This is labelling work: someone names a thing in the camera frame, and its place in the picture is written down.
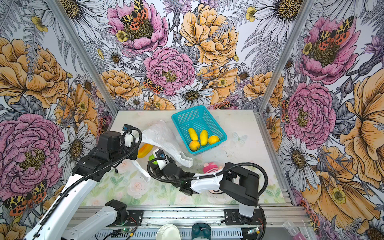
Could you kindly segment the orange yellow toy pepper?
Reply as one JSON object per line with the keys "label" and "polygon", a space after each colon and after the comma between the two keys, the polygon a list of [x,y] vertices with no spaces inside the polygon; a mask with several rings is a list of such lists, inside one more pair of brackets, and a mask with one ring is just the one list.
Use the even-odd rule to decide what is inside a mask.
{"label": "orange yellow toy pepper", "polygon": [[144,158],[145,156],[147,156],[153,149],[153,145],[150,145],[150,144],[144,144],[140,149],[139,149],[139,152],[138,152],[138,158],[141,159],[141,158]]}

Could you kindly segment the white plastic bag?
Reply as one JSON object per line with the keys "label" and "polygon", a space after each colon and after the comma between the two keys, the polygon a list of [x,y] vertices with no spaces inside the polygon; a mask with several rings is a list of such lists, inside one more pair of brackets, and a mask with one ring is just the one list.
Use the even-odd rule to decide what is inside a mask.
{"label": "white plastic bag", "polygon": [[166,122],[159,120],[142,131],[142,143],[153,145],[168,153],[173,160],[184,167],[193,166],[193,159],[187,157],[179,146],[175,134]]}

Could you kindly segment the orange yellow toy fruit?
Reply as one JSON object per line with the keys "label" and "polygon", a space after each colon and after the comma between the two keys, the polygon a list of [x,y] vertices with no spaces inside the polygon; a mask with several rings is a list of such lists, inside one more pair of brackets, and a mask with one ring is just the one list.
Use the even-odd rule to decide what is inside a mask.
{"label": "orange yellow toy fruit", "polygon": [[196,141],[196,140],[192,140],[190,143],[189,143],[189,148],[191,151],[193,152],[196,152],[200,149],[200,142],[199,141]]}

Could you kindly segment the small yellow toy banana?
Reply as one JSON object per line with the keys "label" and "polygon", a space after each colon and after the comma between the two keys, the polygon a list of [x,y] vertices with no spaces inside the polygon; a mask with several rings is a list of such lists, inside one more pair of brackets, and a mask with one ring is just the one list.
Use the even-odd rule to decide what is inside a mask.
{"label": "small yellow toy banana", "polygon": [[188,132],[189,132],[189,135],[190,135],[190,138],[192,141],[198,141],[199,140],[198,134],[193,128],[189,128]]}

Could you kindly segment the yellow toy lemon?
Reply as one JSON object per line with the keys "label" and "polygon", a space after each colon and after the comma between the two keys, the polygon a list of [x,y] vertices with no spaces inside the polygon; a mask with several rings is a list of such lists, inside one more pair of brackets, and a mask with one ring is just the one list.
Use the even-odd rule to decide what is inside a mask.
{"label": "yellow toy lemon", "polygon": [[218,143],[219,141],[220,141],[220,138],[218,136],[210,136],[208,138],[208,143],[210,145],[214,145],[214,144]]}

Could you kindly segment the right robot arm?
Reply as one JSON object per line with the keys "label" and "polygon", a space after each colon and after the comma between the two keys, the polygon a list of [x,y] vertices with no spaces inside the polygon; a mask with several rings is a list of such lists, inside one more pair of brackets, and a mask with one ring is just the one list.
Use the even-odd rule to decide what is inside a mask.
{"label": "right robot arm", "polygon": [[148,161],[147,171],[151,178],[172,184],[187,196],[203,192],[219,191],[239,203],[237,213],[225,211],[227,225],[256,225],[261,221],[255,217],[259,198],[267,189],[267,172],[255,163],[225,163],[221,170],[206,174],[186,172],[176,161],[162,150],[154,153]]}

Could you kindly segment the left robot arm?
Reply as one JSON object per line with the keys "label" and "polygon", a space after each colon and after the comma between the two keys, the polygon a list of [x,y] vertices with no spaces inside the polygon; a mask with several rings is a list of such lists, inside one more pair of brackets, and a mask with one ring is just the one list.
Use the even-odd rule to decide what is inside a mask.
{"label": "left robot arm", "polygon": [[126,204],[112,200],[101,211],[78,225],[72,233],[65,230],[90,191],[104,174],[115,169],[124,160],[135,161],[142,142],[142,132],[124,125],[122,133],[108,131],[98,144],[72,169],[67,184],[43,218],[24,237],[26,240],[80,240],[89,239],[104,227],[123,225],[128,220]]}

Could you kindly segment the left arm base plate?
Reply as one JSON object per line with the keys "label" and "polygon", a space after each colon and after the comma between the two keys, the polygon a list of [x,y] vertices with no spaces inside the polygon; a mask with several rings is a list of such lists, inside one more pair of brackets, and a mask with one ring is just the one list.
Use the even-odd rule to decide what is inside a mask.
{"label": "left arm base plate", "polygon": [[143,215],[143,210],[119,210],[113,224],[123,227],[139,227],[142,225]]}

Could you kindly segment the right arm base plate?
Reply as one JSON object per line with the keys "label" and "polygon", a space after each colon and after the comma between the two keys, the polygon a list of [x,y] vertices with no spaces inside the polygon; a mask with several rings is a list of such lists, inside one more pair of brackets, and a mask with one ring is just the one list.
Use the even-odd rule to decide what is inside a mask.
{"label": "right arm base plate", "polygon": [[224,223],[227,226],[261,226],[266,223],[266,220],[264,219],[265,216],[260,209],[254,209],[254,213],[251,218],[242,216],[238,209],[225,209],[224,214]]}

